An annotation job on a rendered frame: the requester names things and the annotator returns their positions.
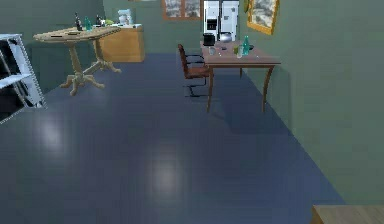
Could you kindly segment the brown wooden dining table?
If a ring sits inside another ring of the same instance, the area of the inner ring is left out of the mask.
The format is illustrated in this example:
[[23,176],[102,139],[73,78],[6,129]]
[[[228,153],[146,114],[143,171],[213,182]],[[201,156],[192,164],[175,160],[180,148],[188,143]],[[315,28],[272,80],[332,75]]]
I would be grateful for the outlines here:
[[208,85],[208,101],[206,110],[210,111],[213,85],[214,85],[214,68],[266,68],[267,73],[265,75],[263,92],[262,92],[262,111],[265,111],[265,104],[267,102],[267,93],[269,81],[272,75],[274,68],[281,64],[280,60],[277,57],[269,56],[260,49],[254,47],[248,55],[237,57],[233,53],[233,48],[240,44],[239,41],[232,41],[228,43],[223,43],[221,41],[216,42],[213,46],[214,54],[210,54],[208,46],[204,46],[203,42],[200,42],[201,52],[204,57],[205,64],[208,66],[211,74],[209,76],[209,85]]

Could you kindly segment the light wooden cabinet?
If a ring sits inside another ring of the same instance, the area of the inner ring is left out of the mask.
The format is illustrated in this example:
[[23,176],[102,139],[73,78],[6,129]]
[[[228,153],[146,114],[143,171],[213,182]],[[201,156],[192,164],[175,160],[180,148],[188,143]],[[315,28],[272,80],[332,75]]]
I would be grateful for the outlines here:
[[109,62],[143,62],[145,59],[142,26],[121,27],[100,40],[103,57]]

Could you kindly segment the white fridge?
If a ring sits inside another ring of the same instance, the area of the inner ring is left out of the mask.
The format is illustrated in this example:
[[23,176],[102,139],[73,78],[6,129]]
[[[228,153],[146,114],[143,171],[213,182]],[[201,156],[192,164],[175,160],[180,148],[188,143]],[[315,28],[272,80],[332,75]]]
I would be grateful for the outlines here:
[[203,32],[211,33],[215,40],[222,33],[230,33],[236,39],[239,14],[239,0],[204,0],[203,1]]

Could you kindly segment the brown framed window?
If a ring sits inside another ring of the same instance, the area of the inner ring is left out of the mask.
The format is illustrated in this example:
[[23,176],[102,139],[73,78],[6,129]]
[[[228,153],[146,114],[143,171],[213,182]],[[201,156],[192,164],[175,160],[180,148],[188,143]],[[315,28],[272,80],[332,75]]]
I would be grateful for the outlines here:
[[161,0],[163,18],[166,20],[201,20],[203,0]]

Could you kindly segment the yellow framed window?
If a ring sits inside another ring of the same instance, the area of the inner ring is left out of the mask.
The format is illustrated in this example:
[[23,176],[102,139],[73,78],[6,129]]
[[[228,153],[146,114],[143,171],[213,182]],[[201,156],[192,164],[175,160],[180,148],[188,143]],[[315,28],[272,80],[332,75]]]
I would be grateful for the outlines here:
[[247,26],[266,35],[274,33],[280,0],[248,0]]

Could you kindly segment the white shelf unit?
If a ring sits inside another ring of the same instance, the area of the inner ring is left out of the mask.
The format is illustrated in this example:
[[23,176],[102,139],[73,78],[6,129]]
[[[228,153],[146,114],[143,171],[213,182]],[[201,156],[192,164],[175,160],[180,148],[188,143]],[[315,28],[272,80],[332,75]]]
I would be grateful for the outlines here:
[[21,34],[0,34],[0,124],[25,108],[47,104]]

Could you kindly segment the light wooden furniture top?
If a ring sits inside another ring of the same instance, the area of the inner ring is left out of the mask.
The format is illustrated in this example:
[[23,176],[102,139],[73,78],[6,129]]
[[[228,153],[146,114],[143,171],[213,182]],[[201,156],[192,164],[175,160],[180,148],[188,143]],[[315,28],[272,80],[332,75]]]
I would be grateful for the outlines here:
[[314,205],[310,224],[384,224],[384,205]]

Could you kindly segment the brown chair with black frame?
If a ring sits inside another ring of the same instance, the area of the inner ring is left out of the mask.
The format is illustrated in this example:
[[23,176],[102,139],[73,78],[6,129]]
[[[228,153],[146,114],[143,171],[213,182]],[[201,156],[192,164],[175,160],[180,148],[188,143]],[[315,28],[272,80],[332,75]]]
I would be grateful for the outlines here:
[[188,55],[185,53],[184,47],[182,44],[178,45],[178,50],[181,59],[181,65],[183,68],[184,78],[185,79],[199,79],[203,78],[203,86],[206,85],[206,79],[210,77],[212,71],[205,64],[204,61],[188,61]]

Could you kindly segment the light wooden pedestal table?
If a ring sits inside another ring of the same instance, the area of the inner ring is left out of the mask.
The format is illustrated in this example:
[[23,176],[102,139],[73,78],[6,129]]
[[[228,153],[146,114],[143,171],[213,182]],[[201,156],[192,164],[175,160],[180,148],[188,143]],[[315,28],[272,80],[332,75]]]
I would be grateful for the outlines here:
[[[67,35],[68,32],[81,32],[79,35]],[[69,49],[71,57],[73,75],[68,75],[65,83],[60,85],[61,88],[72,87],[71,96],[75,96],[79,86],[84,86],[87,82],[97,88],[103,89],[104,84],[98,83],[94,78],[94,73],[97,70],[110,69],[113,72],[120,73],[121,70],[114,67],[112,62],[104,59],[100,45],[100,39],[119,32],[120,28],[116,26],[96,27],[91,31],[77,31],[75,28],[67,28],[62,30],[50,31],[46,33],[36,34],[33,38],[45,43],[63,43]],[[81,41],[92,41],[94,43],[94,52],[96,61],[85,70],[82,69],[80,60],[76,51],[76,44]]]

